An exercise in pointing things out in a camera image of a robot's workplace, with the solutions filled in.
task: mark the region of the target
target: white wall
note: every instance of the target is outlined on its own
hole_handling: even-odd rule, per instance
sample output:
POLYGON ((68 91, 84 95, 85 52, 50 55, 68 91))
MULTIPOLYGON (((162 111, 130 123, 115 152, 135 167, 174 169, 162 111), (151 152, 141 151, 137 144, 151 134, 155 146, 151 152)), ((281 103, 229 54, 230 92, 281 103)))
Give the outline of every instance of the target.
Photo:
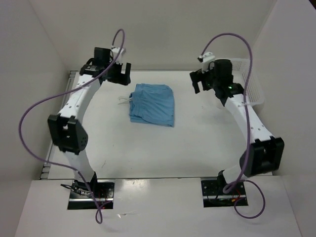
MULTIPOLYGON (((275 0, 30 0, 69 70, 95 46, 109 47, 126 30, 132 69, 192 69, 215 35, 234 32, 255 43, 275 0)), ((243 57, 241 41, 214 42, 218 57, 243 57)))
MULTIPOLYGON (((19 119, 31 104, 63 91, 67 71, 27 0, 0 1, 0 32, 0 230, 11 237, 42 166, 20 144, 19 119)), ((49 144, 47 117, 60 102, 35 109, 24 124, 27 143, 42 157, 49 144)))
POLYGON ((278 174, 316 171, 316 11, 278 0, 255 46, 266 102, 259 116, 285 141, 278 174))

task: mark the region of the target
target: white panel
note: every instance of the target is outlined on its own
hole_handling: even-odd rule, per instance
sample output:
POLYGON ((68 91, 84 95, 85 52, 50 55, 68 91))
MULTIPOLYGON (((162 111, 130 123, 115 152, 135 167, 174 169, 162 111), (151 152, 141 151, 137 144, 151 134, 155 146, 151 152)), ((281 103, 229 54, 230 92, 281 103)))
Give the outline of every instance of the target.
POLYGON ((315 236, 316 174, 282 176, 303 237, 315 236))
MULTIPOLYGON (((67 210, 69 190, 60 183, 70 181, 33 181, 16 237, 300 237, 281 178, 253 181, 267 199, 265 212, 255 220, 237 216, 232 207, 203 208, 199 178, 116 180, 114 208, 103 210, 101 225, 94 220, 95 210, 67 210)), ((239 210, 254 215, 262 199, 253 185, 245 189, 249 206, 239 210)))
MULTIPOLYGON (((275 0, 30 0, 70 70, 96 46, 109 47, 118 28, 126 30, 126 59, 133 69, 194 68, 206 43, 234 32, 254 44, 275 0)), ((238 39, 218 39, 217 57, 241 57, 238 39)))
POLYGON ((308 0, 279 0, 255 47, 266 96, 259 116, 285 142, 278 174, 316 171, 315 25, 308 0))
MULTIPOLYGON (((24 111, 38 100, 64 90, 67 72, 27 0, 0 1, 0 229, 14 236, 31 180, 41 164, 30 157, 18 137, 24 111)), ((32 150, 45 157, 49 145, 47 117, 60 100, 34 109, 23 133, 32 150)))

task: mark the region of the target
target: white drawstring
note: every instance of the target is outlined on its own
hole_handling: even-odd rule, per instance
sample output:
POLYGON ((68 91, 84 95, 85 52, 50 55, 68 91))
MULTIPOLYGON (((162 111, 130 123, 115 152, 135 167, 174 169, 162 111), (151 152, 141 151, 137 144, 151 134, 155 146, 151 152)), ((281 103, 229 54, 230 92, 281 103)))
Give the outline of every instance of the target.
POLYGON ((128 97, 120 96, 120 97, 118 98, 118 100, 120 101, 120 102, 118 103, 118 105, 121 105, 121 104, 127 104, 127 103, 129 103, 131 100, 133 100, 133 98, 128 98, 128 97))

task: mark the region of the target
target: mounting plate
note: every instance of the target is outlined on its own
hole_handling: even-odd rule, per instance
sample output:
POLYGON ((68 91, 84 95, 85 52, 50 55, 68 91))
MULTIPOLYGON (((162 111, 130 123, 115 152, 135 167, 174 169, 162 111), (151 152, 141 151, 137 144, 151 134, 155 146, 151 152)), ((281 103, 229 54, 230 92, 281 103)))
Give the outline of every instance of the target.
POLYGON ((237 206, 248 206, 244 183, 238 183, 236 189, 228 194, 224 194, 223 190, 218 188, 216 177, 201 178, 201 187, 204 207, 233 206, 236 198, 242 198, 237 202, 237 206))
MULTIPOLYGON (((113 209, 114 201, 114 180, 98 179, 98 186, 103 192, 100 193, 99 197, 96 197, 99 205, 102 205, 105 201, 111 201, 104 205, 103 209, 113 209)), ((68 210, 85 210, 85 209, 96 209, 92 198, 82 196, 70 191, 68 210)))

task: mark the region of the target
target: cable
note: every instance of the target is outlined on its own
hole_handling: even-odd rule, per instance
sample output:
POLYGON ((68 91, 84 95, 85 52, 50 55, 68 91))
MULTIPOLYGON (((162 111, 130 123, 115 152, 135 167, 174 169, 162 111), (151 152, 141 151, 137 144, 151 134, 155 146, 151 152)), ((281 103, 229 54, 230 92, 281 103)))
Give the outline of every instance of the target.
POLYGON ((264 210, 265 210, 265 208, 266 208, 266 198, 265 198, 265 195, 263 194, 261 188, 260 188, 255 182, 253 182, 253 181, 251 181, 251 180, 248 180, 248 179, 246 179, 246 180, 241 180, 241 182, 249 182, 249 183, 252 183, 254 186, 256 186, 256 188, 259 190, 259 192, 260 192, 260 194, 261 194, 261 196, 262 196, 263 205, 262 205, 261 211, 260 211, 257 215, 255 215, 255 216, 244 216, 243 214, 241 214, 241 213, 237 210, 237 203, 238 203, 240 200, 245 199, 245 197, 241 197, 241 198, 237 199, 237 200, 234 202, 234 209, 235 209, 235 211, 237 212, 237 214, 238 214, 239 216, 243 217, 243 218, 246 218, 246 219, 255 219, 255 218, 259 217, 259 216, 264 212, 264 210))
POLYGON ((239 192, 239 190, 237 188, 235 190, 238 193, 238 197, 234 198, 234 196, 232 196, 232 202, 237 201, 238 199, 240 199, 240 196, 241 196, 241 193, 239 192))
POLYGON ((216 195, 216 197, 214 198, 213 201, 216 201, 216 200, 217 200, 217 198, 218 198, 218 196, 219 196, 219 191, 220 191, 220 190, 221 190, 221 188, 218 187, 218 189, 217 189, 217 195, 216 195))
POLYGON ((90 63, 92 63, 92 62, 93 62, 93 59, 94 59, 94 58, 90 58, 90 59, 86 62, 86 64, 89 65, 90 63))
POLYGON ((21 119, 20 119, 20 122, 19 122, 19 137, 20 137, 20 140, 21 140, 21 143, 23 145, 23 147, 26 149, 26 151, 31 154, 34 158, 38 159, 39 161, 42 161, 42 162, 47 162, 48 164, 54 164, 54 165, 58 165, 58 166, 62 166, 62 167, 65 167, 65 168, 68 168, 68 169, 71 169, 75 172, 78 173, 78 175, 81 177, 81 179, 83 180, 85 186, 87 187, 88 191, 91 193, 91 197, 97 207, 97 212, 95 214, 95 220, 98 224, 101 224, 103 222, 103 216, 102 216, 102 206, 105 205, 107 202, 105 202, 102 206, 99 206, 97 200, 95 199, 95 196, 90 188, 90 186, 88 185, 87 181, 85 180, 84 176, 80 173, 79 170, 77 170, 76 168, 70 166, 70 165, 66 165, 66 164, 61 164, 61 163, 56 163, 56 162, 52 162, 52 161, 48 161, 48 160, 45 160, 43 158, 40 158, 39 156, 37 156, 36 154, 34 154, 30 148, 26 145, 25 143, 25 140, 22 136, 22 123, 23 123, 23 120, 25 119, 26 115, 34 108, 36 107, 37 105, 40 105, 41 103, 45 102, 45 101, 48 101, 48 100, 51 100, 51 99, 54 99, 54 98, 57 98, 59 96, 63 96, 63 95, 66 95, 66 94, 70 94, 72 92, 75 92, 75 91, 78 91, 78 90, 81 90, 82 88, 84 88, 85 86, 91 84, 92 82, 94 82, 95 80, 98 80, 100 77, 102 77, 110 68, 111 66, 113 66, 113 64, 116 62, 116 60, 118 59, 119 55, 120 55, 120 52, 122 51, 123 49, 123 46, 124 46, 124 41, 125 41, 125 32, 123 29, 119 29, 115 36, 114 36, 114 39, 113 39, 113 42, 112 44, 114 44, 115 40, 116 40, 116 37, 118 35, 119 32, 122 32, 122 43, 121 43, 121 46, 120 46, 120 49, 119 49, 119 52, 117 54, 117 56, 115 57, 115 59, 109 64, 109 66, 102 72, 100 73, 98 76, 96 76, 95 78, 91 79, 90 81, 86 82, 85 84, 83 84, 82 86, 80 87, 77 87, 75 89, 72 89, 72 90, 69 90, 69 91, 66 91, 66 92, 63 92, 63 93, 60 93, 60 94, 57 94, 57 95, 53 95, 53 96, 50 96, 50 97, 47 97, 45 99, 42 99, 38 102, 36 102, 35 104, 33 104, 31 107, 29 107, 25 112, 24 114, 22 115, 21 119))
MULTIPOLYGON (((234 37, 237 37, 239 38, 240 40, 242 40, 245 45, 247 46, 247 49, 249 51, 249 60, 250 60, 250 63, 249 63, 249 70, 248 70, 248 74, 247 74, 247 78, 246 78, 246 82, 245 82, 245 88, 244 88, 244 92, 243 92, 243 102, 245 104, 245 112, 246 112, 246 120, 247 120, 247 148, 246 148, 246 154, 245 154, 245 160, 244 160, 244 163, 243 163, 243 166, 241 168, 241 172, 239 174, 239 176, 237 177, 237 179, 229 184, 227 184, 224 188, 223 188, 223 193, 227 194, 229 193, 230 191, 232 191, 235 187, 236 187, 236 184, 241 182, 241 177, 243 175, 243 173, 245 172, 246 170, 246 167, 247 167, 247 164, 248 164, 248 160, 249 160, 249 152, 250 152, 250 118, 249 118, 249 111, 248 111, 248 106, 247 106, 247 96, 246 96, 246 92, 247 92, 247 87, 248 87, 248 83, 249 83, 249 79, 250 79, 250 75, 251 75, 251 70, 252 70, 252 63, 253 63, 253 57, 252 57, 252 51, 251 51, 251 47, 249 45, 249 43, 240 35, 238 34, 235 34, 235 33, 222 33, 222 34, 219 34, 217 36, 215 36, 214 38, 212 38, 208 43, 207 45, 205 46, 205 48, 203 49, 202 51, 202 54, 203 55, 205 53, 205 51, 207 50, 207 48, 209 47, 209 45, 217 38, 221 37, 221 36, 234 36, 234 37)), ((263 208, 262 210, 260 211, 259 214, 253 216, 253 217, 245 217, 243 216, 242 214, 240 214, 237 209, 236 209, 236 203, 237 201, 235 201, 235 210, 237 212, 238 215, 244 217, 244 218, 247 218, 247 219, 253 219, 253 218, 257 218, 258 216, 260 216, 265 207, 266 207, 266 202, 265 202, 265 197, 264 197, 264 194, 262 192, 262 190, 260 189, 260 187, 255 184, 253 181, 248 181, 246 180, 246 182, 250 182, 252 183, 253 185, 255 185, 259 192, 261 193, 262 195, 262 198, 263 198, 263 201, 264 201, 264 205, 263 205, 263 208)))
POLYGON ((111 53, 112 53, 112 55, 110 55, 110 59, 113 60, 114 55, 113 55, 113 51, 112 50, 111 50, 111 53))

